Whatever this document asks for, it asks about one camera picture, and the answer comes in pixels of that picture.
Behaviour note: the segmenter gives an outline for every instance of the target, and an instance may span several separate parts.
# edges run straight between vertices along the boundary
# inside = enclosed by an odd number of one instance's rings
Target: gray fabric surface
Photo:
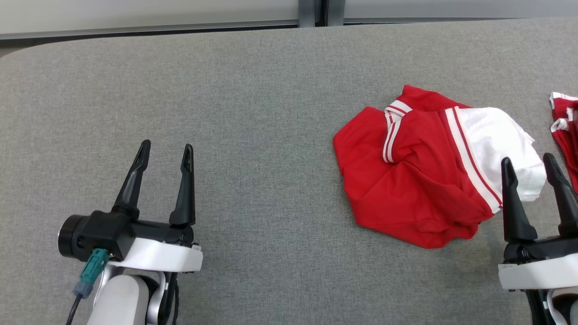
[[[57,232],[111,207],[150,138],[143,220],[168,219],[195,147],[205,259],[180,276],[181,324],[528,324],[524,295],[498,280],[501,213],[437,250],[356,226],[332,137],[408,83],[502,108],[560,159],[548,97],[578,95],[577,23],[105,38],[1,58],[2,323],[64,323],[83,265],[58,254]],[[557,233],[551,188],[525,207],[541,236]]]

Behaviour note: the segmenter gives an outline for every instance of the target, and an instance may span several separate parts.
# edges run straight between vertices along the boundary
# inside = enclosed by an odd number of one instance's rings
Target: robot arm
[[[110,315],[115,315],[110,306],[119,306],[113,303],[114,297],[123,296],[134,302],[135,308],[117,311],[118,318],[114,319],[140,324],[139,319],[144,317],[140,314],[144,310],[147,324],[165,325],[177,290],[177,274],[201,269],[203,254],[201,247],[193,242],[191,227],[195,224],[192,146],[187,144],[184,148],[179,194],[168,223],[139,220],[137,203],[149,153],[150,141],[145,140],[110,212],[73,215],[64,222],[58,234],[58,249],[65,257],[87,261],[95,249],[105,249],[109,254],[110,261],[101,276],[90,324],[101,320],[110,323]],[[159,281],[146,276],[122,275],[126,269],[155,271]],[[142,308],[143,297],[146,297],[145,309]],[[138,315],[128,317],[126,313]]]
[[[555,289],[578,286],[578,203],[554,156],[544,155],[548,182],[560,214],[559,236],[538,240],[516,191],[518,180],[509,158],[502,160],[504,262],[498,275],[504,289],[526,293],[533,325],[578,324],[554,308]],[[566,303],[573,304],[578,297]]]

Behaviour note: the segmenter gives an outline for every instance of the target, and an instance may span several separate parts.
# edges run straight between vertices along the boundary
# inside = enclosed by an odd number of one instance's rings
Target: teal connector
[[[75,296],[81,296],[82,299],[88,298],[92,292],[94,282],[96,282],[98,275],[102,273],[108,262],[109,256],[105,249],[97,248],[93,250],[92,255],[80,274],[80,281],[76,284],[72,293],[74,293]]]
[[[102,248],[92,251],[92,255],[86,262],[84,270],[80,275],[80,280],[94,284],[98,275],[105,269],[106,263],[109,262],[108,252]]]

